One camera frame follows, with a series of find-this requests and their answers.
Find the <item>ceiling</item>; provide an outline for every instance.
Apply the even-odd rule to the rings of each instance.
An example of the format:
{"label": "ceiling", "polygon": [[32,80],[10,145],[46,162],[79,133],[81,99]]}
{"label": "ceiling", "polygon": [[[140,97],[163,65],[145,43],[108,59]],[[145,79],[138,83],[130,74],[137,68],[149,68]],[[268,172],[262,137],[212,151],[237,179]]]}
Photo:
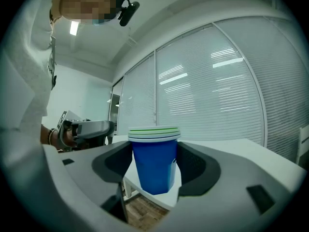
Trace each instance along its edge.
{"label": "ceiling", "polygon": [[70,21],[59,20],[54,28],[56,53],[113,71],[122,57],[152,28],[180,11],[209,0],[130,0],[140,8],[126,27],[117,19],[104,25],[82,25],[70,35]]}

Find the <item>window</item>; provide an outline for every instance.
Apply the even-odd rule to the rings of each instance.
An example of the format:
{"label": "window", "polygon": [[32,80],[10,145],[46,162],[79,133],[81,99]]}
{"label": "window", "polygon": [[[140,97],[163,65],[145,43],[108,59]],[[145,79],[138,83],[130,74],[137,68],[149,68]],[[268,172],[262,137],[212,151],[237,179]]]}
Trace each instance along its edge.
{"label": "window", "polygon": [[157,124],[187,140],[248,138],[264,144],[261,101],[251,72],[211,25],[156,53]]}
{"label": "window", "polygon": [[257,77],[266,106],[267,148],[295,161],[298,130],[309,124],[309,77],[303,61],[266,18],[237,18],[217,25],[240,47]]}
{"label": "window", "polygon": [[155,126],[155,64],[153,54],[125,74],[119,103],[118,135],[129,127]]}

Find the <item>black slot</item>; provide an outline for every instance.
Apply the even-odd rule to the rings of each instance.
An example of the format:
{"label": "black slot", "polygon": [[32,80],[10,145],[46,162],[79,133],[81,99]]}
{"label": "black slot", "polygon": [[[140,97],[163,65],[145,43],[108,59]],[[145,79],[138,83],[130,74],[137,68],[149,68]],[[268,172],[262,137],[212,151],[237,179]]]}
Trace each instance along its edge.
{"label": "black slot", "polygon": [[253,199],[260,214],[263,214],[275,204],[271,196],[261,185],[247,187],[246,189],[249,192],[251,198]]}
{"label": "black slot", "polygon": [[73,163],[74,161],[72,159],[64,159],[64,160],[62,160],[62,162],[63,162],[64,165],[68,165],[68,164]]}
{"label": "black slot", "polygon": [[204,195],[220,178],[217,160],[193,149],[188,143],[178,143],[176,161],[182,175],[178,196]]}

